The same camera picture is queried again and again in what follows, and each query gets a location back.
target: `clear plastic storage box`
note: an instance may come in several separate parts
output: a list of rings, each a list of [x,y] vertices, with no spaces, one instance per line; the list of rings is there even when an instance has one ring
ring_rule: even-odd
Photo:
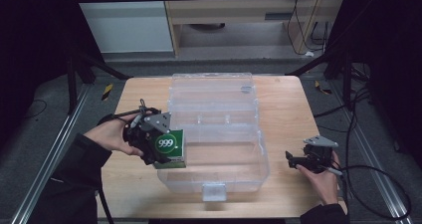
[[[184,130],[187,167],[157,170],[159,179],[204,201],[259,190],[270,169],[258,105],[251,74],[173,75],[170,129]]]

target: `hand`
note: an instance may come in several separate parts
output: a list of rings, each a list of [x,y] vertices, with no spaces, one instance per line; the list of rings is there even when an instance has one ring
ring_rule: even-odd
[[[332,157],[333,165],[338,168],[339,160],[334,151]],[[297,165],[297,169],[311,182],[323,205],[338,203],[337,177],[335,174],[327,170],[322,173],[313,173],[301,165]]]
[[[122,116],[125,122],[134,119],[138,113]],[[92,141],[98,143],[100,146],[107,150],[118,150],[126,153],[127,155],[143,156],[143,152],[136,147],[129,146],[123,140],[123,129],[125,123],[120,119],[112,119],[103,122],[102,124],[94,127],[86,132],[84,135]]]

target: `gray floor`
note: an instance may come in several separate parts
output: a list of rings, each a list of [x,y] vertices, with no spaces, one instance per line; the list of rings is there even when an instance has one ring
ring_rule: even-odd
[[[186,26],[183,31],[182,46],[177,58],[148,57],[141,62],[114,61],[109,64],[121,72],[136,77],[196,72],[251,72],[279,75],[293,71],[312,59],[294,53],[281,24],[227,24],[221,30]],[[325,112],[340,105],[335,94],[327,95],[316,89],[315,80],[320,79],[321,71],[323,71],[323,66],[313,69],[301,78],[313,113]],[[98,76],[95,84],[84,86],[89,87],[89,93],[81,114],[69,134],[69,139],[72,139],[76,132],[88,130],[102,116],[113,112],[117,105],[124,81],[119,81],[97,69],[95,72]],[[109,98],[103,102],[101,97],[109,83],[113,83],[113,90]],[[338,78],[331,81],[329,87],[335,91],[340,84],[341,78]],[[353,83],[355,90],[362,86],[362,83]],[[39,86],[36,100],[28,110],[28,116],[42,112],[23,120],[21,128],[16,131],[10,141],[11,148],[2,154],[0,159],[2,185],[0,219],[5,223],[12,218],[30,190],[38,170],[48,156],[67,118],[66,77],[58,77]],[[370,99],[360,102],[356,113],[359,126],[355,130],[361,128],[364,142],[369,143],[376,160],[384,170],[395,176],[405,186],[412,197],[411,222],[403,223],[422,223],[422,195],[419,193],[419,187],[422,185],[420,168],[410,155],[394,150],[392,137]],[[339,111],[316,119],[320,134],[339,143],[337,153],[341,160],[345,160],[346,133],[344,131],[348,127],[346,115],[347,112]],[[361,143],[361,136],[353,134],[349,145],[350,164],[367,162],[366,151]],[[365,203],[378,211],[389,214],[385,195],[383,196],[378,191],[380,186],[373,181],[374,178],[370,172],[353,171],[350,176],[356,192]],[[368,212],[354,198],[350,199],[348,208],[352,223],[395,223]],[[290,219],[287,222],[299,223],[297,219]]]

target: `white cabinet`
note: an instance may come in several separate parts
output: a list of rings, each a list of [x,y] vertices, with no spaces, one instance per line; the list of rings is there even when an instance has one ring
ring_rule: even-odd
[[[81,3],[105,55],[172,52],[163,2]]]

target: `robotic arm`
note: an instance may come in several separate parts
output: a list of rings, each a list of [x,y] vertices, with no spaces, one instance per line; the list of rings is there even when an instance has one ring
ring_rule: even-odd
[[[131,120],[123,130],[123,139],[129,145],[142,150],[142,160],[146,165],[154,162],[166,163],[170,159],[159,153],[154,147],[154,141],[161,135],[170,132],[171,113],[147,108],[145,102],[140,100],[139,110],[115,114],[113,117],[128,115],[139,112],[139,115]]]
[[[286,159],[289,161],[290,168],[296,168],[296,165],[299,164],[314,173],[328,170],[336,175],[342,175],[332,166],[332,148],[338,147],[338,143],[320,135],[305,139],[304,143],[307,144],[304,148],[305,157],[294,157],[286,151]]]

